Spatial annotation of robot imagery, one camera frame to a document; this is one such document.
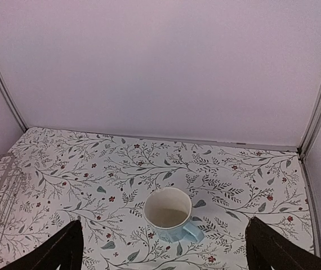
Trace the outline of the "light blue ceramic mug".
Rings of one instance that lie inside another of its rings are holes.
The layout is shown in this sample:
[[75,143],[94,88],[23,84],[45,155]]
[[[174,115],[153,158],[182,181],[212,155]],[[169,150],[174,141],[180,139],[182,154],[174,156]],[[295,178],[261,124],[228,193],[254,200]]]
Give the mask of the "light blue ceramic mug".
[[185,192],[165,187],[146,198],[143,216],[161,240],[198,244],[203,241],[204,233],[191,221],[192,208],[191,198]]

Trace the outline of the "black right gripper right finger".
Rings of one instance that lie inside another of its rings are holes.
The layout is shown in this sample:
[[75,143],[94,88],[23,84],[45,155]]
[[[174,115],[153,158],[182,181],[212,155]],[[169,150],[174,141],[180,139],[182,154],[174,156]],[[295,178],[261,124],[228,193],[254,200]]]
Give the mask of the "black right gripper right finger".
[[262,220],[253,217],[246,230],[249,269],[321,269],[321,258],[293,244]]

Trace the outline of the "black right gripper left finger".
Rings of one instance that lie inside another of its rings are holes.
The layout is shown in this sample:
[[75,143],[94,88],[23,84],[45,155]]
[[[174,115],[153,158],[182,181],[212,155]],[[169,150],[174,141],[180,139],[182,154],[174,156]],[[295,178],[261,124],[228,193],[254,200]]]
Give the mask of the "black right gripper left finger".
[[81,222],[73,220],[42,245],[3,269],[81,269],[83,249]]

